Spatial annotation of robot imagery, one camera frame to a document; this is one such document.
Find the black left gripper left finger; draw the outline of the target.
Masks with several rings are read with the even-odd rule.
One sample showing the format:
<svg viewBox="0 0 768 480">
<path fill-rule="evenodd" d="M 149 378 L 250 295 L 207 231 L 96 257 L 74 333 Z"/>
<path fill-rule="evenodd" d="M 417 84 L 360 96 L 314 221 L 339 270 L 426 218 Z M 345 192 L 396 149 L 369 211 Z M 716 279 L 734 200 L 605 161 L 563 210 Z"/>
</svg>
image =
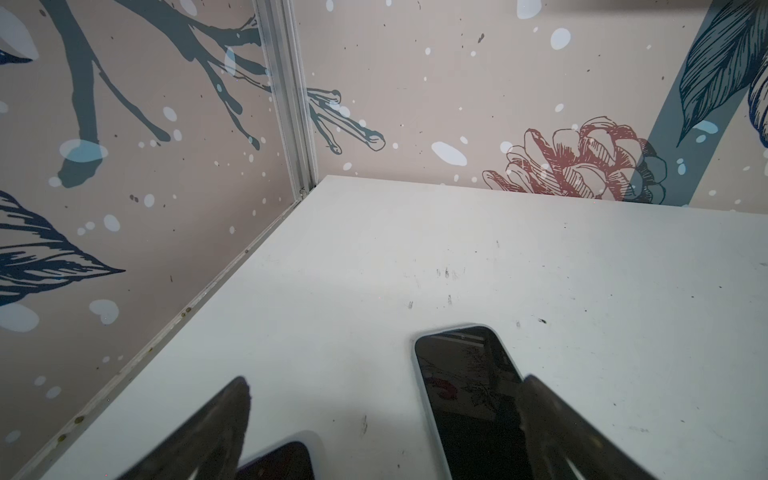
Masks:
<svg viewBox="0 0 768 480">
<path fill-rule="evenodd" d="M 235 478 L 250 407 L 249 385 L 244 377 L 238 376 L 121 477 Z"/>
</svg>

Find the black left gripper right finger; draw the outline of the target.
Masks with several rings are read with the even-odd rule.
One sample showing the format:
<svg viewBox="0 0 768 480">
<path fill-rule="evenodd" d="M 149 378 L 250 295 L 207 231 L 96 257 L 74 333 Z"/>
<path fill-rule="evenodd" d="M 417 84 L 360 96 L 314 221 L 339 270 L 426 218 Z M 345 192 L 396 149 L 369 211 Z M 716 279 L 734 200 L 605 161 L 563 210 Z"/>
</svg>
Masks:
<svg viewBox="0 0 768 480">
<path fill-rule="evenodd" d="M 517 409 L 535 479 L 651 479 L 534 375 L 517 387 Z"/>
</svg>

